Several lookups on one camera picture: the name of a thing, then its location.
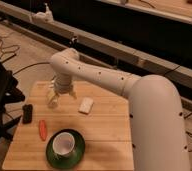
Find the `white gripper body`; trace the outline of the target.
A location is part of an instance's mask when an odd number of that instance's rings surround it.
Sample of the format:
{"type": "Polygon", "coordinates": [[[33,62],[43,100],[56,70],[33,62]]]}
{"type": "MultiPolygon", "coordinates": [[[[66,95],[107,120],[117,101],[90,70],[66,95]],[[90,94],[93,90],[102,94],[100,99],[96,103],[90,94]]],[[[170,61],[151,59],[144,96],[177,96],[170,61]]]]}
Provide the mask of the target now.
{"type": "Polygon", "coordinates": [[[57,94],[68,94],[73,90],[72,77],[58,75],[54,80],[54,91],[57,94]]]}

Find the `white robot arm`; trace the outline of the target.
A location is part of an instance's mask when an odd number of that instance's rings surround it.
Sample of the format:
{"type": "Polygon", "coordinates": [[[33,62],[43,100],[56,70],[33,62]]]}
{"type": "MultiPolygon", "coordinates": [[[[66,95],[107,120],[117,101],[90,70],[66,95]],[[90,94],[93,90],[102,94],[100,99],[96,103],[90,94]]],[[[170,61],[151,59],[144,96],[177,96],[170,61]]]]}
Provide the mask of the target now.
{"type": "Polygon", "coordinates": [[[181,98],[169,79],[86,64],[73,48],[52,55],[50,66],[59,94],[76,76],[128,100],[135,171],[191,171],[181,98]]]}

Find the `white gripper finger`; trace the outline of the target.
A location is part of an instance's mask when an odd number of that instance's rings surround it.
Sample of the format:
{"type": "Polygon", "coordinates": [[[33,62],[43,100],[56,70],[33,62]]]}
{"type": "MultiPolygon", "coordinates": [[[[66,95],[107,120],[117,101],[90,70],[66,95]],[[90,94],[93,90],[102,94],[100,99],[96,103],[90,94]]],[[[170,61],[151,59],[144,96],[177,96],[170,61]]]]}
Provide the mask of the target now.
{"type": "Polygon", "coordinates": [[[76,92],[70,91],[70,92],[69,92],[69,95],[70,95],[71,97],[73,97],[74,99],[77,99],[76,92]]]}
{"type": "Polygon", "coordinates": [[[50,97],[50,100],[49,100],[49,104],[50,105],[57,105],[58,104],[58,98],[59,98],[59,95],[58,94],[54,94],[50,97]]]}

